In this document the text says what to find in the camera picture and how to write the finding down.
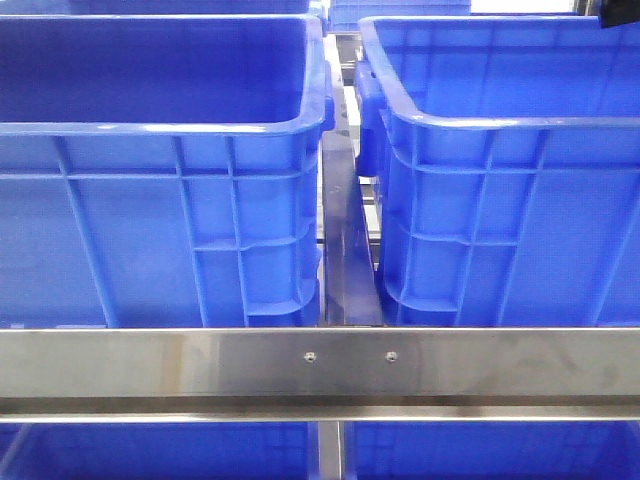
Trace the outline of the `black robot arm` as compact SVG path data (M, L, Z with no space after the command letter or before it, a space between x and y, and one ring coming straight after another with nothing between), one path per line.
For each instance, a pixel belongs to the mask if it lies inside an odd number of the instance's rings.
M602 28L613 28L640 21L640 0L602 0L599 6Z

